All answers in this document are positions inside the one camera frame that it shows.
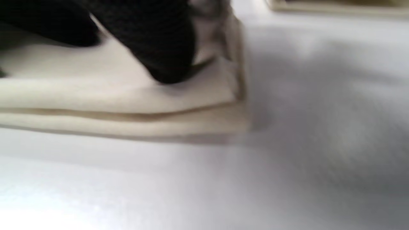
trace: cream-colored fabric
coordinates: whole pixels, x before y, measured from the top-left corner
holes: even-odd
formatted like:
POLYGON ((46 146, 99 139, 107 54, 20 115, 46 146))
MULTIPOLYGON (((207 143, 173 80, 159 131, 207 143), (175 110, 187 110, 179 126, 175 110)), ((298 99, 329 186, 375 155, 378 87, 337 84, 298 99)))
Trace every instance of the cream-colored fabric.
MULTIPOLYGON (((230 54, 242 50, 237 26, 232 19, 226 27, 236 31, 228 38, 230 54)), ((112 37, 86 49, 28 38, 3 51, 0 66, 11 75, 0 79, 0 125, 125 136, 248 128, 244 61, 238 56, 218 56, 193 79, 174 86, 154 82, 112 37)))

